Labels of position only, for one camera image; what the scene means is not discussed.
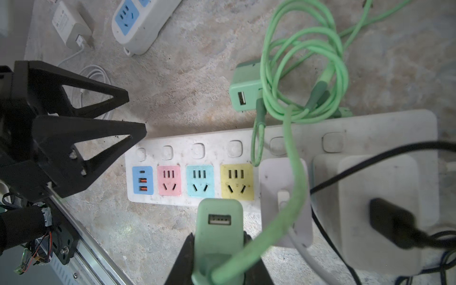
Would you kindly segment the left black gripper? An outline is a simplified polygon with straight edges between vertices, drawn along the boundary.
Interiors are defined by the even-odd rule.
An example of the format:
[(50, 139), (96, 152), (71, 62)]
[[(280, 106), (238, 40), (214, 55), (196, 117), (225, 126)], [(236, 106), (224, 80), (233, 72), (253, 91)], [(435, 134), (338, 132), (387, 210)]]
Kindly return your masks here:
[[(76, 108), (65, 86), (111, 98)], [(62, 198), (85, 191), (147, 134), (143, 123), (95, 119), (128, 102), (125, 89), (43, 61), (1, 66), (1, 180), (32, 202), (50, 184)]]

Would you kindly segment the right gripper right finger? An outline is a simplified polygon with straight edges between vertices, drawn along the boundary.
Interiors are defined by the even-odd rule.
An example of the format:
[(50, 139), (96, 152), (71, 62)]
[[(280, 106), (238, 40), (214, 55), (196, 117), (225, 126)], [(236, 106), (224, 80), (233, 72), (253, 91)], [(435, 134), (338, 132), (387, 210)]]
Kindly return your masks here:
[(274, 285), (262, 259), (259, 259), (249, 270), (247, 270), (244, 277), (245, 285)]

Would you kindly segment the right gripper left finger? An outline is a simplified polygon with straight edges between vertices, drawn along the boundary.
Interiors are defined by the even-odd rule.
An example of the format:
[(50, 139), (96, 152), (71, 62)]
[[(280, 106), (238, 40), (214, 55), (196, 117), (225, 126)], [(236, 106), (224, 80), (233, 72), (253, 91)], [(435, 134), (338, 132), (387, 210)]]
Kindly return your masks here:
[(192, 273), (194, 268), (194, 240), (190, 233), (165, 281), (165, 285), (192, 285)]

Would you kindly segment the small white charger cube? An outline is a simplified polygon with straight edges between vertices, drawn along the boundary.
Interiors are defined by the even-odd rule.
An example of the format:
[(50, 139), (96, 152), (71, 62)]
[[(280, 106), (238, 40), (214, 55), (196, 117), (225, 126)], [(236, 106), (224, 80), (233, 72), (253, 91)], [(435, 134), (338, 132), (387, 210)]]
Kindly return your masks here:
[[(258, 175), (261, 194), (261, 221), (264, 230), (289, 202), (293, 191), (294, 177), (290, 160), (286, 157), (264, 160), (260, 164)], [(293, 233), (285, 234), (275, 245), (297, 249), (307, 265), (326, 284), (338, 285), (340, 282), (323, 269), (308, 251), (314, 238), (311, 210), (311, 202), (307, 201), (297, 220), (292, 224)]]

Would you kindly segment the white charger with black cable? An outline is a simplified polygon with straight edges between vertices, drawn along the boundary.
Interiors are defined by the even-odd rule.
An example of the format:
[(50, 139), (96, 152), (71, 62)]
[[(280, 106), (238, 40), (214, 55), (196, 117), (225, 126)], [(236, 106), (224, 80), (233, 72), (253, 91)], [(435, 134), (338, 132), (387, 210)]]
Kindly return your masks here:
[[(322, 181), (310, 190), (310, 194), (314, 195), (324, 191), (325, 189), (338, 184), (343, 179), (353, 176), (371, 166), (377, 165), (384, 160), (419, 151), (446, 151), (454, 153), (456, 151), (456, 144), (444, 141), (427, 141), (393, 148), (392, 150), (388, 150), (370, 157), (367, 160), (361, 161), (345, 171)], [(386, 238), (388, 242), (393, 244), (396, 248), (405, 251), (414, 248), (442, 249), (447, 252), (456, 250), (455, 237), (442, 239), (445, 235), (455, 235), (454, 232), (449, 230), (434, 235), (428, 235), (418, 228), (416, 216), (411, 211), (380, 197), (369, 200), (368, 222), (369, 227), (376, 233)]]

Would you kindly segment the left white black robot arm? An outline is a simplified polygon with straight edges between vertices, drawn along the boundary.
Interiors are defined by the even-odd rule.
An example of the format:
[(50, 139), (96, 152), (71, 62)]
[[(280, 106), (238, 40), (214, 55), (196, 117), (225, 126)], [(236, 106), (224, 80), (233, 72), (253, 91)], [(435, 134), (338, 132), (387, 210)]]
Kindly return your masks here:
[(51, 233), (38, 203), (91, 186), (142, 140), (143, 123), (102, 120), (129, 101), (125, 89), (43, 61), (1, 67), (1, 180), (30, 203), (1, 214), (1, 249)]

